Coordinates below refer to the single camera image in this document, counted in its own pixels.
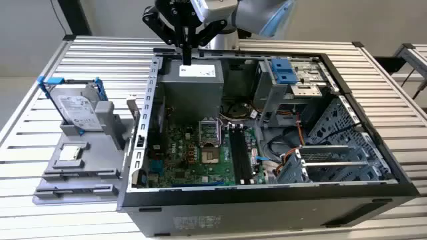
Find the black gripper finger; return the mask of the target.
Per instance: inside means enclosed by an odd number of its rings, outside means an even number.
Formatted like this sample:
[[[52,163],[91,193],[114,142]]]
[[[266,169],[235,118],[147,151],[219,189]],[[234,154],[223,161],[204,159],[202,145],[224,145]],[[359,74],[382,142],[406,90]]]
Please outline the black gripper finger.
[[[207,27],[196,33],[196,27],[188,27],[188,34],[187,34],[187,65],[192,65],[192,49],[198,47],[204,47],[211,40],[220,34],[223,29],[227,27],[228,22],[227,20],[219,20],[211,22]]]
[[[150,29],[156,33],[160,39],[166,42],[167,45],[175,45],[182,49],[182,61],[183,65],[188,65],[188,43],[187,35],[184,33],[184,26],[180,13],[174,7],[168,15],[164,15],[168,23],[174,26],[174,29],[167,26],[166,22],[162,20],[160,12],[155,6],[146,8],[142,20]]]

